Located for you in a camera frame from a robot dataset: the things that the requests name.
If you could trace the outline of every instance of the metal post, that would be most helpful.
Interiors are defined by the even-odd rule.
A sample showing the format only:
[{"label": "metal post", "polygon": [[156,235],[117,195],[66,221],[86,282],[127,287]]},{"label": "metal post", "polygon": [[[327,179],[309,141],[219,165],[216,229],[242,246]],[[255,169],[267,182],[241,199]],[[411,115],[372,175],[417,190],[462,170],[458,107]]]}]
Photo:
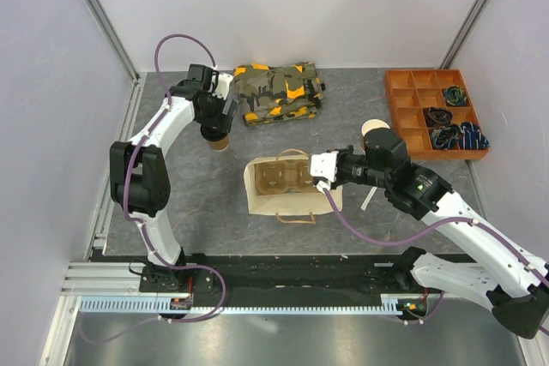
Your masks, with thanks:
[{"label": "metal post", "polygon": [[454,38],[452,45],[449,47],[446,55],[444,56],[443,62],[440,64],[440,69],[448,69],[452,65],[457,56],[458,52],[462,48],[465,40],[467,40],[468,35],[473,30],[474,24],[479,19],[480,14],[484,10],[485,6],[488,4],[489,0],[474,0],[473,6],[469,10],[465,21],[463,21],[462,26],[460,27],[459,32]]},{"label": "metal post", "polygon": [[139,73],[137,72],[136,67],[131,61],[130,55],[124,49],[124,46],[122,45],[120,38],[114,30],[114,26],[109,20],[109,17],[103,9],[103,6],[101,6],[100,0],[86,0],[86,3],[92,11],[95,19],[99,23],[101,31],[103,31],[103,34],[105,35],[112,49],[118,56],[118,59],[120,59],[120,63],[122,64],[126,72],[128,72],[130,78],[134,81],[139,79]]}]

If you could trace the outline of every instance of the brown cup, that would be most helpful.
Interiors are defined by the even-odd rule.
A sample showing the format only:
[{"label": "brown cup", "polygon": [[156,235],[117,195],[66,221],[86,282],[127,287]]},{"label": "brown cup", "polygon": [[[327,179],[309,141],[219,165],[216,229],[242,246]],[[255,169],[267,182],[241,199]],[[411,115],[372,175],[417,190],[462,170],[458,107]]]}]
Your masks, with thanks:
[{"label": "brown cup", "polygon": [[229,134],[227,133],[221,133],[218,130],[202,125],[200,127],[200,134],[206,139],[209,146],[217,152],[220,152],[229,146]]}]

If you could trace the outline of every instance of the gray floor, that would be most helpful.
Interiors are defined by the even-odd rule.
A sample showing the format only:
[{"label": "gray floor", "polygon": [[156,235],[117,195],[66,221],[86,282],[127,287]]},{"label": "gray floor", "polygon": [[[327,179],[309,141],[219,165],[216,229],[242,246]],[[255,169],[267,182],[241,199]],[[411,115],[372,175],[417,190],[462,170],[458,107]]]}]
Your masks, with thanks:
[{"label": "gray floor", "polygon": [[[81,316],[86,335],[104,339],[150,315]],[[75,335],[70,353],[65,364],[78,366],[525,365],[517,338],[490,312],[456,300],[443,302],[423,326],[359,315],[220,315],[154,322],[99,346]]]},{"label": "gray floor", "polygon": [[[296,147],[308,153],[359,144],[360,126],[368,119],[390,123],[384,90],[384,69],[324,69],[326,98],[320,117],[296,122],[247,128],[235,118],[231,143],[222,153],[209,149],[191,124],[166,157],[172,196],[168,214],[175,237],[187,253],[209,255],[353,254],[399,253],[357,240],[333,213],[318,216],[317,225],[284,225],[275,217],[248,214],[243,171],[261,156],[275,156]],[[184,78],[168,74],[170,84]],[[135,130],[141,129],[160,107],[163,91],[154,73],[144,87]],[[465,162],[425,162],[452,183],[474,208],[478,208]],[[343,192],[343,213],[358,229],[385,241],[408,237],[422,228],[414,219],[396,211],[378,190],[368,209],[362,204],[369,188],[348,184]],[[435,253],[460,252],[450,240],[434,233],[416,246]],[[118,206],[107,238],[108,255],[143,255],[145,247],[135,227],[124,221]]]}]

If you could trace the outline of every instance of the camouflage fabric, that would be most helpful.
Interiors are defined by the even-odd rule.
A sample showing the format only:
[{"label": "camouflage fabric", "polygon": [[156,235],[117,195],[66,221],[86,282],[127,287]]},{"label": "camouflage fabric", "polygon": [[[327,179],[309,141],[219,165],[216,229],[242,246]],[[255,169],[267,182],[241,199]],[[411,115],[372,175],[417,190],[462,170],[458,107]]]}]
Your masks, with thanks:
[{"label": "camouflage fabric", "polygon": [[313,63],[283,68],[253,63],[238,66],[234,78],[248,124],[308,119],[322,107],[323,84]]}]

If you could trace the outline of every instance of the shiny metal surface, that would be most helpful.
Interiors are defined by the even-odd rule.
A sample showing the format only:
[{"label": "shiny metal surface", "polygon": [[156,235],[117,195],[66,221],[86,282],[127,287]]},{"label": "shiny metal surface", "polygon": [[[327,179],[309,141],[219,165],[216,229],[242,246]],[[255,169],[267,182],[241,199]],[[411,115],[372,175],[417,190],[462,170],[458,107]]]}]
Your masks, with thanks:
[{"label": "shiny metal surface", "polygon": [[[112,336],[150,315],[79,314],[92,339]],[[518,339],[492,314],[443,302],[423,326],[373,316],[220,315],[187,325],[152,323],[109,344],[73,336],[66,365],[78,366],[521,366]]]}]

